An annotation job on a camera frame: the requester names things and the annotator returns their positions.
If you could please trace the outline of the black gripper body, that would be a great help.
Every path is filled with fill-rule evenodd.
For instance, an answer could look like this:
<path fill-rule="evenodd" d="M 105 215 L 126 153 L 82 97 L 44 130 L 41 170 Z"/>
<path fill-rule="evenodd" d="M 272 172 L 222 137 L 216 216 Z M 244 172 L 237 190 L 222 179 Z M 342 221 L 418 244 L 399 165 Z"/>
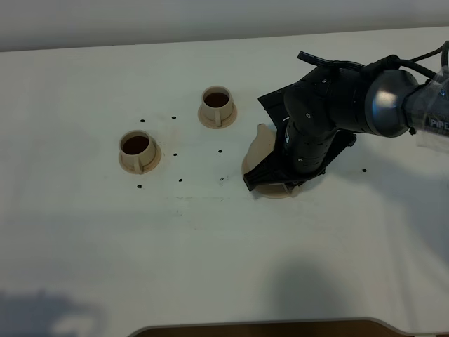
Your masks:
<path fill-rule="evenodd" d="M 285 185 L 288 191 L 326 172 L 326 167 L 356 142 L 326 114 L 325 100 L 311 90 L 285 87 L 258 98 L 276 127 L 274 149 L 243 175 L 252 191 Z"/>

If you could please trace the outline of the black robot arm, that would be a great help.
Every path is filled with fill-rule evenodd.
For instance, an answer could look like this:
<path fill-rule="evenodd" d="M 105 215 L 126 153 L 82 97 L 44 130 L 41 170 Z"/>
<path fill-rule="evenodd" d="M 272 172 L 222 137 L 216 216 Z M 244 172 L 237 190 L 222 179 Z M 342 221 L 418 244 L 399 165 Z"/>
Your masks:
<path fill-rule="evenodd" d="M 369 65 L 325 60 L 302 52 L 313 66 L 301 80 L 260 97 L 276 127 L 273 150 L 245 173 L 249 190 L 300 186 L 326 167 L 360 133 L 395 138 L 425 131 L 448 135 L 448 61 L 433 72 L 419 58 L 389 55 Z"/>

